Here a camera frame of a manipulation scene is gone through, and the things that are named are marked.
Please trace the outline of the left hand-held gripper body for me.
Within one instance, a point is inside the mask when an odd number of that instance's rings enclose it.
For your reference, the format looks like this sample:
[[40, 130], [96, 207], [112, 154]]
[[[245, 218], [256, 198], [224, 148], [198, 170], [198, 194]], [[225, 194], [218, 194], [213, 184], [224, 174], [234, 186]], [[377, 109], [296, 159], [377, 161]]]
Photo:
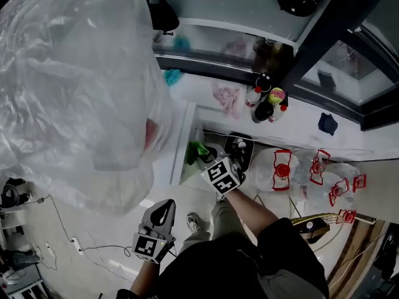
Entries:
[[133, 235], [132, 251], [142, 260], [160, 264], [174, 243], [175, 238], [171, 230], [140, 224], [138, 232]]

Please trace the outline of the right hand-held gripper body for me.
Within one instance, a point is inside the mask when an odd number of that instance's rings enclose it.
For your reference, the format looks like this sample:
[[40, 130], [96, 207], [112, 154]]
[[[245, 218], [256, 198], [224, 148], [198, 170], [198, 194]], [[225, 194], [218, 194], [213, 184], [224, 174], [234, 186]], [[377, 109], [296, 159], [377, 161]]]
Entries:
[[202, 178], [214, 189], [217, 195], [226, 195], [233, 189], [240, 187], [246, 179], [239, 163], [232, 160], [224, 149], [222, 158], [215, 158], [213, 164], [200, 164], [200, 170]]

